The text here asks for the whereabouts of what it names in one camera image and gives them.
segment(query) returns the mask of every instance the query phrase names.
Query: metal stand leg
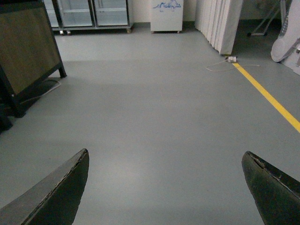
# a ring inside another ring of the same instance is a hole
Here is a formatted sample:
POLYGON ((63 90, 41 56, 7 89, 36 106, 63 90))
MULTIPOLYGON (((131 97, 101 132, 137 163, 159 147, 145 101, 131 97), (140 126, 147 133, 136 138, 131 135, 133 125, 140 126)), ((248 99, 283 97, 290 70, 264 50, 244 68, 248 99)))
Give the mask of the metal stand leg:
POLYGON ((286 14, 286 9, 285 9, 285 0, 279 0, 278 2, 276 2, 273 7, 271 8, 271 10, 269 11, 269 13, 267 14, 267 16, 264 18, 264 20, 254 29, 254 31, 252 31, 251 33, 248 33, 247 36, 265 36, 267 34, 267 29, 269 28, 272 20, 274 20, 274 18, 276 17, 276 15, 281 11, 281 18, 282 18, 282 23, 284 22, 285 19, 285 14, 286 14), (280 9, 278 9, 277 11, 275 11, 274 15, 270 18, 266 28, 264 29, 263 33, 257 33, 258 29, 267 21, 267 19, 269 18, 269 16, 271 16, 271 14, 273 13, 273 11, 275 10, 275 8, 277 7, 277 5, 280 4, 280 9))
POLYGON ((0 112, 0 123, 3 125, 4 129, 8 130, 12 127, 12 123, 9 121, 3 112, 0 112))
POLYGON ((66 74, 65 68, 64 68, 64 66, 63 66, 63 64, 62 64, 62 63, 61 63, 61 67, 60 67, 58 70, 59 70, 59 72, 60 72, 60 77, 61 77, 61 78, 65 78, 65 77, 67 77, 67 74, 66 74))
POLYGON ((10 95, 8 91, 6 90, 5 86, 2 86, 0 83, 0 95, 4 103, 8 104, 15 117, 21 118, 25 115, 25 110, 19 103, 19 101, 16 99, 14 95, 10 95))

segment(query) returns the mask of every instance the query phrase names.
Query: blue logo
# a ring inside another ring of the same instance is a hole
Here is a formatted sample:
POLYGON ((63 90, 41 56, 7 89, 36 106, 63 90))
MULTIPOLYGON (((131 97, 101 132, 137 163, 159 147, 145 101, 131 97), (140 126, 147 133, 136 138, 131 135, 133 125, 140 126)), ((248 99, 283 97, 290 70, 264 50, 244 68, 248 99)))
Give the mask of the blue logo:
POLYGON ((170 2, 162 2, 153 8, 159 8, 160 12, 163 12, 164 8, 170 8, 172 12, 175 11, 175 8, 181 8, 181 5, 176 0, 170 0, 170 2))

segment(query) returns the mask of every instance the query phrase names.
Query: wooden panel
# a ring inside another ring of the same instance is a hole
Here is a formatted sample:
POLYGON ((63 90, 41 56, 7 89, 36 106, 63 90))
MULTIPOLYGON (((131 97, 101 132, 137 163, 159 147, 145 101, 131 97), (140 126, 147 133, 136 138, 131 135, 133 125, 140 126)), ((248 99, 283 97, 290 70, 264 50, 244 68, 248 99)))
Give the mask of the wooden panel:
POLYGON ((15 94, 59 62, 43 8, 0 14, 0 65, 15 94))

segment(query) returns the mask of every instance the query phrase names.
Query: glass display cabinet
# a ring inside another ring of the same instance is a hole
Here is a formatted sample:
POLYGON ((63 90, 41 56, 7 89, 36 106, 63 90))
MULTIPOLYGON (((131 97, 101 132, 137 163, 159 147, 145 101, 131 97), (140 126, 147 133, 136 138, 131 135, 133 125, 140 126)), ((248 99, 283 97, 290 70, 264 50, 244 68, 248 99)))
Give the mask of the glass display cabinet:
POLYGON ((133 25, 131 0, 44 0, 53 30, 127 29, 133 25))

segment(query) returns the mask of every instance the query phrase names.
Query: metal cabinet frame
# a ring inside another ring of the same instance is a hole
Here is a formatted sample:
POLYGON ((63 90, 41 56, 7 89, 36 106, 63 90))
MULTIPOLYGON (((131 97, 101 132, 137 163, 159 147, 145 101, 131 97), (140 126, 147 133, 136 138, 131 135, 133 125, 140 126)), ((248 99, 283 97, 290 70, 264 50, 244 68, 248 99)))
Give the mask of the metal cabinet frame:
POLYGON ((98 25, 95 0, 87 0, 89 4, 90 17, 92 22, 91 26, 64 26, 58 1, 59 0, 52 0, 59 27, 52 27, 52 29, 54 31, 59 31, 61 35, 64 34, 64 31, 66 31, 67 34, 70 34, 71 30, 104 30, 104 29, 126 29, 127 33, 131 33, 131 28, 133 26, 132 0, 124 0, 126 2, 127 25, 103 25, 103 26, 98 25))

